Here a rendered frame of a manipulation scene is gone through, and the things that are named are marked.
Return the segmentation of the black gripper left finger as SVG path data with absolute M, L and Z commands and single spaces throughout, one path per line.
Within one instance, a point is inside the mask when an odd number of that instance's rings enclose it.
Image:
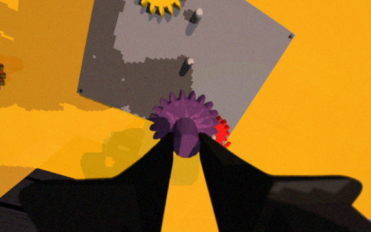
M 44 225 L 124 224 L 129 232 L 162 232 L 173 167 L 174 133 L 110 178 L 50 179 L 25 186 L 18 201 Z

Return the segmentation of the purple gear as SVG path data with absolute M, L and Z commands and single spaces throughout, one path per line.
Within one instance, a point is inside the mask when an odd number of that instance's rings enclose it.
M 205 95 L 199 96 L 196 100 L 195 91 L 192 90 L 189 97 L 186 97 L 183 90 L 180 90 L 179 98 L 169 93 L 169 102 L 160 98 L 160 106 L 154 106 L 153 111 L 157 115 L 151 115 L 149 120 L 154 122 L 150 131 L 155 131 L 153 139 L 162 139 L 167 133 L 174 133 L 173 151 L 182 158 L 191 158 L 200 151 L 199 133 L 218 134 L 214 126 L 220 124 L 215 117 L 217 110 L 211 110 L 212 101 L 205 102 Z

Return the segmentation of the yellow gear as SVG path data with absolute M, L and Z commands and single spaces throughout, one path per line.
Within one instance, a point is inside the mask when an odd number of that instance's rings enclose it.
M 167 10 L 169 15 L 172 16 L 173 6 L 177 10 L 181 10 L 179 0 L 141 0 L 141 6 L 143 8 L 147 7 L 149 4 L 150 4 L 150 7 L 149 7 L 150 13 L 153 15 L 158 9 L 161 17 L 163 17 L 165 10 Z

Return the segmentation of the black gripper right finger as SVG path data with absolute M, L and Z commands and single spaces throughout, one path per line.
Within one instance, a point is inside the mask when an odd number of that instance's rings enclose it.
M 271 175 L 212 139 L 200 139 L 200 163 L 218 232 L 264 232 L 274 210 L 290 204 L 349 202 L 363 184 L 346 175 Z

